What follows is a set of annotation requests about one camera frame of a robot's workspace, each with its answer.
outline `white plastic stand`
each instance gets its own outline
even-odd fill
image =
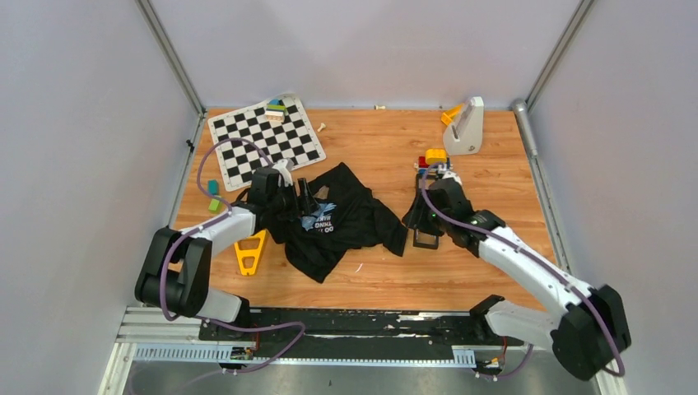
[[[480,151],[484,116],[482,97],[470,98],[444,132],[444,148],[450,156],[477,154]]]

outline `gray floor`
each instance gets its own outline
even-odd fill
[[[510,351],[507,364],[514,367],[523,352]],[[255,394],[255,395],[387,395],[408,394],[597,394],[593,383],[581,382],[565,372],[552,354],[537,352],[528,366],[512,379],[490,383],[475,379],[464,369],[375,368],[271,365],[241,376],[215,375],[187,388],[182,385],[220,370],[217,365],[181,362],[139,362],[132,367],[133,393]],[[124,391],[129,394],[128,386]]]

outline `green block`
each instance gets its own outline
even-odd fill
[[[221,209],[221,201],[216,199],[211,199],[211,203],[208,205],[208,211],[218,212]]]

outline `blue block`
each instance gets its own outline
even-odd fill
[[[209,179],[208,180],[208,192],[211,195],[217,195],[218,194],[218,181],[215,179]]]

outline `blue graphic on shirt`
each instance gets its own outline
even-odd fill
[[[336,207],[337,205],[334,203],[320,203],[320,208],[318,208],[318,210],[316,210],[312,215],[300,218],[300,224],[305,230],[315,228],[318,231],[330,233],[334,230],[334,226],[332,226],[331,222],[332,214],[330,211],[334,210]]]

